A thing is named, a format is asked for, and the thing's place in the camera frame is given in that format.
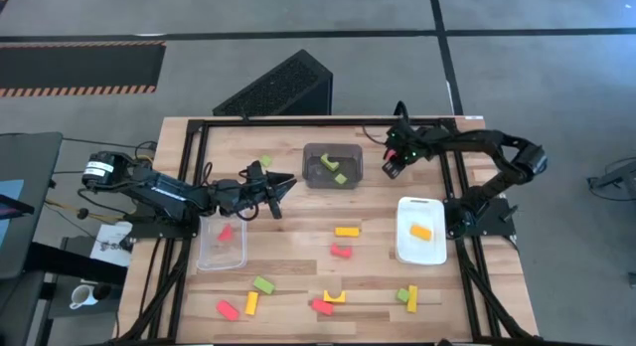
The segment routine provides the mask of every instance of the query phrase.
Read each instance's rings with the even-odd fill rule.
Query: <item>white cup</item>
[[[92,296],[92,291],[95,289],[92,285],[80,285],[73,290],[71,294],[71,310],[80,308],[82,305],[95,305],[97,300]]]

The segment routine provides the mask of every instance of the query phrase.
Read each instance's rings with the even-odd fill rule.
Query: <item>wooden table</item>
[[[484,128],[481,118],[456,120],[460,130]],[[164,120],[156,170],[177,177],[187,121],[185,117]],[[383,139],[387,128],[368,129]],[[307,188],[302,180],[302,153],[309,142],[361,145],[364,179],[358,188]],[[196,151],[197,138],[193,146]],[[214,162],[211,179],[238,178],[238,171],[267,154],[273,159],[270,170],[294,173],[298,183],[282,201],[281,220],[273,220],[263,208],[258,219],[248,224],[245,267],[217,272],[197,270],[199,240],[194,240],[178,342],[470,340],[455,245],[448,243],[448,260],[443,265],[411,265],[396,260],[398,200],[403,196],[444,199],[439,161],[421,160],[390,180],[381,170],[383,153],[383,146],[370,141],[360,126],[213,127],[206,154]],[[195,158],[193,152],[188,181],[193,178]],[[455,192],[459,193],[451,154],[449,158]],[[464,159],[471,184],[483,183],[496,172],[484,154],[466,153]],[[338,241],[354,246],[351,259],[338,259],[329,253],[336,241],[334,228],[343,226],[362,229],[359,238]],[[502,238],[483,238],[483,244],[495,294],[523,328],[536,334],[519,256]],[[119,309],[122,330],[127,330],[137,317],[153,246],[153,241],[146,241],[134,248]],[[148,300],[154,294],[161,255],[160,248]],[[272,281],[276,291],[262,295],[256,316],[247,316],[243,314],[246,295],[253,290],[251,284],[257,275]],[[396,291],[409,284],[419,287],[416,314],[407,313],[405,305],[396,301]],[[309,306],[310,300],[321,297],[323,290],[332,295],[347,291],[347,302],[337,305],[332,316],[317,314]],[[475,294],[482,332],[487,335],[483,301],[476,288]],[[215,306],[222,299],[240,311],[239,321],[225,321],[217,312]],[[171,304],[172,297],[169,295],[166,300],[166,304]],[[160,335],[167,332],[169,312],[170,307],[163,308]]]

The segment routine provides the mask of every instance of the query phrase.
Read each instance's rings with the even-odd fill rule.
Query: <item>yellow arch block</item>
[[[325,292],[322,295],[322,299],[323,301],[328,301],[328,302],[345,302],[345,291],[340,293],[340,296],[338,297],[331,297],[329,296],[329,291],[325,290]]]

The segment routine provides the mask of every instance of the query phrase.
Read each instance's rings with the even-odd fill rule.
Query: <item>black floor mat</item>
[[[164,42],[0,45],[0,96],[154,92]]]

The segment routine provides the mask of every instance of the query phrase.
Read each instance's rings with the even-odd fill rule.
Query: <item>concrete floor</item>
[[[447,29],[636,27],[636,0],[440,2]],[[0,14],[0,36],[433,27],[428,0],[10,0]],[[536,182],[508,193],[521,205],[519,246],[541,334],[632,345],[636,290],[626,271],[636,269],[634,206],[592,197],[584,179],[636,155],[636,37],[450,38],[449,45],[464,112],[543,144],[550,158]],[[451,112],[435,38],[184,41],[168,43],[156,93],[2,98],[0,133],[154,139],[164,116],[209,115],[298,49],[334,72],[335,114],[391,113],[399,98],[411,114]],[[96,150],[65,143],[58,169],[81,169]],[[78,177],[58,182],[52,197],[80,205]],[[57,245],[78,234],[45,212],[36,239]],[[56,321],[51,345],[69,345],[71,334],[78,344],[103,341],[112,321]]]

